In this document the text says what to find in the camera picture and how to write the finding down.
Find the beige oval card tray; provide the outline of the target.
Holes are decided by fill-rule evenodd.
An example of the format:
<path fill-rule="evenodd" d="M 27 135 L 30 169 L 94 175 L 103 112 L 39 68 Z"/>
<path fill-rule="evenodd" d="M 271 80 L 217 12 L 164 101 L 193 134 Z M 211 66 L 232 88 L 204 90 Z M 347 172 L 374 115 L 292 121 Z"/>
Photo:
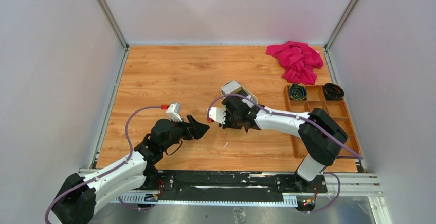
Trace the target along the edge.
<path fill-rule="evenodd" d="M 236 80 L 228 81 L 226 82 L 220 89 L 220 93 L 222 95 L 225 94 L 239 94 L 242 96 L 245 96 L 255 102 L 256 104 L 259 103 L 259 100 L 256 95 L 254 95 L 251 91 L 249 91 L 247 88 L 243 87 L 239 82 Z"/>

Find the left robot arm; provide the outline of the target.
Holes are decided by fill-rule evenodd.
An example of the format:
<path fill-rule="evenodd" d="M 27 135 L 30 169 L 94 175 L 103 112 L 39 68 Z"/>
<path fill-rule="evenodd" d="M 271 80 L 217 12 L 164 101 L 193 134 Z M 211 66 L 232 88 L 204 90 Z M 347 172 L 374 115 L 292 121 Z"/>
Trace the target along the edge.
<path fill-rule="evenodd" d="M 143 141 L 117 162 L 86 176 L 68 176 L 49 205 L 45 222 L 53 212 L 61 223 L 89 223 L 105 205 L 124 193 L 140 187 L 153 189 L 159 182 L 155 165 L 167 150 L 185 140 L 202 138 L 210 128 L 192 115 L 187 119 L 160 119 Z"/>

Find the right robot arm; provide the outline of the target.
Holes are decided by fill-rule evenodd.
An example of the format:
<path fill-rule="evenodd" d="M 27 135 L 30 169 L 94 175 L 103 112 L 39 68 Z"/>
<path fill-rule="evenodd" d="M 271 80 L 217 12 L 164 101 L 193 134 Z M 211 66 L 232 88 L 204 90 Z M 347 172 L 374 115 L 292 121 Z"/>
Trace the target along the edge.
<path fill-rule="evenodd" d="M 321 108 L 293 113 L 252 103 L 241 95 L 227 95 L 223 128 L 274 130 L 300 138 L 308 155 L 293 175 L 293 185 L 306 192 L 316 176 L 334 163 L 348 140 L 346 132 Z"/>

